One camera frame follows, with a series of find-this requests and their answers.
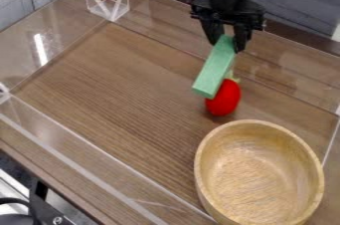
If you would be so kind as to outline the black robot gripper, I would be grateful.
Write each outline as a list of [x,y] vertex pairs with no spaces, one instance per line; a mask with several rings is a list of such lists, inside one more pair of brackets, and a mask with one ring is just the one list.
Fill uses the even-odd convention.
[[239,53],[245,49],[252,30],[261,31],[265,26],[264,7],[252,0],[237,0],[228,4],[223,0],[188,0],[189,15],[201,25],[207,40],[216,44],[224,34],[223,25],[233,26],[233,48]]

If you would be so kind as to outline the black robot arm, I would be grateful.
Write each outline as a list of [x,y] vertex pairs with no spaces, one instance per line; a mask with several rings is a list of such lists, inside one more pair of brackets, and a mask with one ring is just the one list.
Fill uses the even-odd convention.
[[228,25],[233,29],[233,51],[244,51],[252,31],[264,30],[264,7],[252,0],[189,0],[188,4],[189,16],[200,22],[209,43],[216,44]]

